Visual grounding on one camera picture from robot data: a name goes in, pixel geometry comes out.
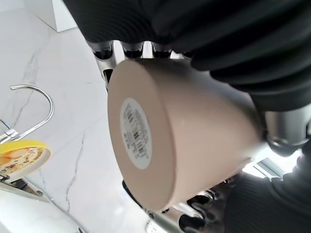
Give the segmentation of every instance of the white label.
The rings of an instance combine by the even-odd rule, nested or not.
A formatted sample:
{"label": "white label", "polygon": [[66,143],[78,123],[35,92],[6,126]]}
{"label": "white label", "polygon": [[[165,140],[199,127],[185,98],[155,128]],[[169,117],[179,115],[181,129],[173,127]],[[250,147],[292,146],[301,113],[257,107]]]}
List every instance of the white label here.
{"label": "white label", "polygon": [[152,156],[151,131],[147,117],[140,104],[133,98],[127,98],[120,112],[121,137],[133,164],[146,169]]}

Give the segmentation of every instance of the yellow lid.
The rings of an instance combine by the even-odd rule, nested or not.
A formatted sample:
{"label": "yellow lid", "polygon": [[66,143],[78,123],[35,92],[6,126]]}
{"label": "yellow lid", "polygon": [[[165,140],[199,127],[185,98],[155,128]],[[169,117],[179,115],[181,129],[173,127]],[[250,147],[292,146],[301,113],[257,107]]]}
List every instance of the yellow lid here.
{"label": "yellow lid", "polygon": [[0,145],[0,172],[10,176],[7,182],[18,180],[40,168],[51,157],[43,142],[21,140]]}

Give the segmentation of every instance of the chrome hook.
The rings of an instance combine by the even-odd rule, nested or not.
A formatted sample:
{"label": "chrome hook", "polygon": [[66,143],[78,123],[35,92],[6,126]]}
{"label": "chrome hook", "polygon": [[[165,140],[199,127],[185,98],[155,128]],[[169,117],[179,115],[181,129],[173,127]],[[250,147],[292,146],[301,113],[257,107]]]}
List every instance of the chrome hook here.
{"label": "chrome hook", "polygon": [[39,92],[48,100],[49,105],[50,105],[50,110],[49,110],[49,113],[45,117],[44,120],[42,120],[38,124],[34,125],[30,129],[26,130],[22,134],[19,134],[15,129],[10,128],[4,121],[0,120],[8,128],[8,130],[6,130],[4,132],[4,134],[0,135],[0,144],[5,143],[7,141],[17,141],[17,140],[24,138],[25,136],[27,136],[31,132],[40,128],[42,125],[46,124],[54,114],[54,102],[53,102],[53,100],[51,99],[51,97],[47,93],[45,93],[41,89],[39,89],[35,86],[32,86],[32,85],[15,85],[15,86],[11,86],[10,88],[11,88],[11,90],[30,89],[30,90]]}

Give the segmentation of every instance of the marble surface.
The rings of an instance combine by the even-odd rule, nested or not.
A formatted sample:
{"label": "marble surface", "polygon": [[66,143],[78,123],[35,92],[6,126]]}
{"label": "marble surface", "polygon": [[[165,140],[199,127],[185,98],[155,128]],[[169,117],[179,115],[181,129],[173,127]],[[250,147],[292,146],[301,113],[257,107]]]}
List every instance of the marble surface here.
{"label": "marble surface", "polygon": [[78,29],[56,33],[25,9],[0,13],[0,118],[19,132],[51,121],[27,138],[47,143],[52,158],[27,178],[92,233],[144,232],[148,217],[127,196],[112,149],[107,93],[93,54]]}

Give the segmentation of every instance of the beige ceramic mug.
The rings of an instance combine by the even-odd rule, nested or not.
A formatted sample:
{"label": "beige ceramic mug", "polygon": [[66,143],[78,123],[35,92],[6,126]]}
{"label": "beige ceramic mug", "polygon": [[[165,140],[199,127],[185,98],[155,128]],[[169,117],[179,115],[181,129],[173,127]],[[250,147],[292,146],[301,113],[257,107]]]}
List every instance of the beige ceramic mug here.
{"label": "beige ceramic mug", "polygon": [[124,61],[108,89],[112,144],[145,208],[164,210],[254,160],[262,129],[250,97],[182,61]]}

